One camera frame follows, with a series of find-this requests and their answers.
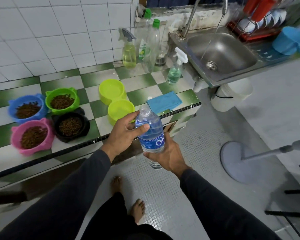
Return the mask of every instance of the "bare foot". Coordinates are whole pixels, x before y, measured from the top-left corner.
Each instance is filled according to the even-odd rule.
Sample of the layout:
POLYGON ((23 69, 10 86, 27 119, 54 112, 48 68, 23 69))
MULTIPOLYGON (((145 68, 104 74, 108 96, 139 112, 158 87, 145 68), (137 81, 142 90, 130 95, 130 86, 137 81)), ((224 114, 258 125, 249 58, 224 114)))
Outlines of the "bare foot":
POLYGON ((136 224, 138 224, 138 222, 145 214, 145 209, 146 209, 145 203, 140 199, 137 199, 136 202, 133 204, 130 211, 130 215, 134 217, 134 221, 136 222, 136 224))
POLYGON ((114 177, 111 181, 111 193, 112 193, 112 195, 114 195, 117 192, 122 193, 121 188, 122 188, 121 177, 119 177, 119 176, 114 177))

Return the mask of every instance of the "dry kibble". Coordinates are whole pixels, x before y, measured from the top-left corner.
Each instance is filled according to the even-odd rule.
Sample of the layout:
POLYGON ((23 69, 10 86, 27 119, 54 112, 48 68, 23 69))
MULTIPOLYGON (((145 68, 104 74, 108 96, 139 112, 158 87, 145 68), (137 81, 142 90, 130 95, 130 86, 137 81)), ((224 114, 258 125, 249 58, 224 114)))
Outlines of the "dry kibble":
POLYGON ((16 117, 18 119, 26 119, 34 116, 39 112, 41 106, 38 106, 38 102, 30 102, 28 104, 23 104, 16 108, 16 117))
POLYGON ((27 129, 21 137, 21 147, 31 149, 40 145, 47 137, 48 129, 40 126, 33 126, 27 129))
POLYGON ((51 100, 50 106, 53 109, 66 109, 71 106, 74 101, 75 100, 70 96, 70 94, 58 95, 51 100))
POLYGON ((71 117, 61 121, 59 130, 64 136, 75 136, 80 132, 82 123, 77 117, 71 117))

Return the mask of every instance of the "green bottle cap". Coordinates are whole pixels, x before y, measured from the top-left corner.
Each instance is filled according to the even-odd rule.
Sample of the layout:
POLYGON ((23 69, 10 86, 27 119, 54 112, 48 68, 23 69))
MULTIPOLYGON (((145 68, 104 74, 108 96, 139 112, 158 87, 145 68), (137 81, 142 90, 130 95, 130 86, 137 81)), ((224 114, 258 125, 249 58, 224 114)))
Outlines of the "green bottle cap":
POLYGON ((152 27, 159 28, 159 26, 160 26, 160 20, 159 19, 154 19, 152 27))
POLYGON ((145 19, 150 19, 150 18, 151 18, 151 15, 152 15, 152 13, 151 13, 150 8, 146 8, 146 9, 145 9, 145 13, 144 13, 144 18, 145 18, 145 19))

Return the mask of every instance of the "bottle label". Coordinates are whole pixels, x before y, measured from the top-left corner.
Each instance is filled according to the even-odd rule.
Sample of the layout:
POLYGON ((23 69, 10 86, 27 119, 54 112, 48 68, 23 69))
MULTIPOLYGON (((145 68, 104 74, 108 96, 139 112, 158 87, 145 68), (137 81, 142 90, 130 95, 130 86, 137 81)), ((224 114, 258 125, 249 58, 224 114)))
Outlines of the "bottle label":
POLYGON ((139 138, 140 144, 146 149, 158 149, 164 146, 164 134, 162 133, 157 138, 152 140, 143 140, 139 138))
POLYGON ((142 60, 146 52, 146 42, 142 39, 139 48, 139 59, 142 60))

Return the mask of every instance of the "running water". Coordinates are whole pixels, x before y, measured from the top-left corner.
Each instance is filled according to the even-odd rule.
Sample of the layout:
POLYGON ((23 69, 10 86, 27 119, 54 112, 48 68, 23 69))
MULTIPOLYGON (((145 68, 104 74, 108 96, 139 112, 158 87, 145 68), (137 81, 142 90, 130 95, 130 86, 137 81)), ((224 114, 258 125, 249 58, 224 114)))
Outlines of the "running water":
MULTIPOLYGON (((213 36, 216 35, 216 32, 218 31, 218 28, 219 28, 219 25, 220 25, 220 23, 221 23, 221 20, 223 19, 224 16, 225 16, 225 15, 223 14, 222 17, 221 17, 221 19, 220 19, 220 21, 219 21, 219 23, 218 23, 218 26, 216 27, 216 31, 214 32, 213 36)), ((204 53, 203 53, 203 55, 201 56, 201 59, 200 59, 200 60, 202 60, 202 58, 203 58, 204 55, 206 54, 206 52, 207 52, 207 50, 208 50, 208 48, 209 48, 209 45, 210 45, 210 43, 211 43, 211 40, 209 41, 209 44, 207 45, 206 49, 204 50, 204 53)))

